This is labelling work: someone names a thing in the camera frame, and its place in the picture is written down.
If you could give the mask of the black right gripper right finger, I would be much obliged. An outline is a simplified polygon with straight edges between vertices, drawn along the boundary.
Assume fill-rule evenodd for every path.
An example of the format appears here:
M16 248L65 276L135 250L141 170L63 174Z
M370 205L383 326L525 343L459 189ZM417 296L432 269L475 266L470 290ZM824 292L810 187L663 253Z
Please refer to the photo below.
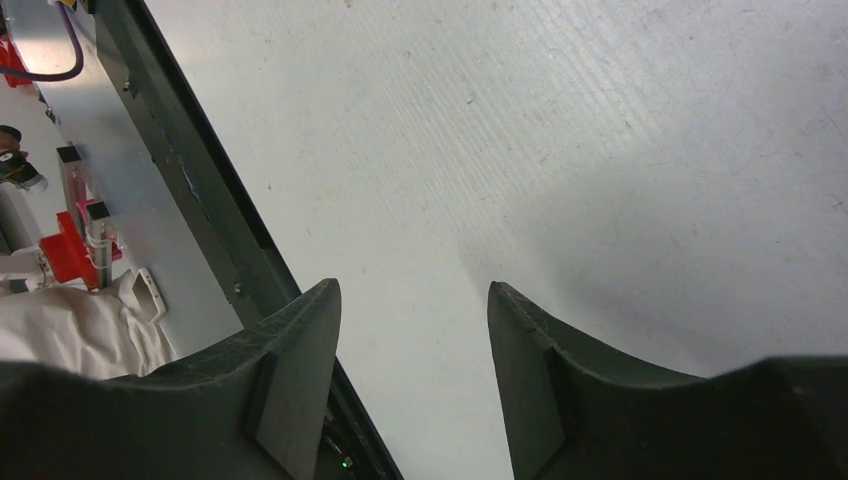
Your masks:
M517 479L843 479L847 361L699 378L628 355L504 282L487 319Z

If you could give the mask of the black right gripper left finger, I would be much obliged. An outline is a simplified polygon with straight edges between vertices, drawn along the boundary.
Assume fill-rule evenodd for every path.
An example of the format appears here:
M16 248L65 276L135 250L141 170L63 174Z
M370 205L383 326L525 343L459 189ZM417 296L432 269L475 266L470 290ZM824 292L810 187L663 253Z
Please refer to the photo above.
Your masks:
M1 366L5 479L310 479L340 331L339 283L144 376Z

